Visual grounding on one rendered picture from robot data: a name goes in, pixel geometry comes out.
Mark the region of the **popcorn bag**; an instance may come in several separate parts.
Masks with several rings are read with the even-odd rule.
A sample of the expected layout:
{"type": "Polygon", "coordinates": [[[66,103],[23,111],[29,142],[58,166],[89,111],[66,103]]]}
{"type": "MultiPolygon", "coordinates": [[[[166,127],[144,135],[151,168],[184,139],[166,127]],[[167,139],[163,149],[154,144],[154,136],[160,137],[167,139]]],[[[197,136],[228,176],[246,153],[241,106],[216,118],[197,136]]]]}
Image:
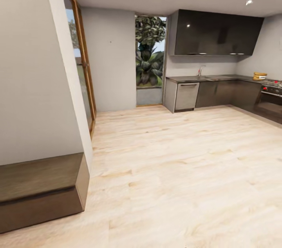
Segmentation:
{"type": "Polygon", "coordinates": [[[266,76],[267,76],[267,73],[254,72],[253,80],[265,80],[266,76]]]}

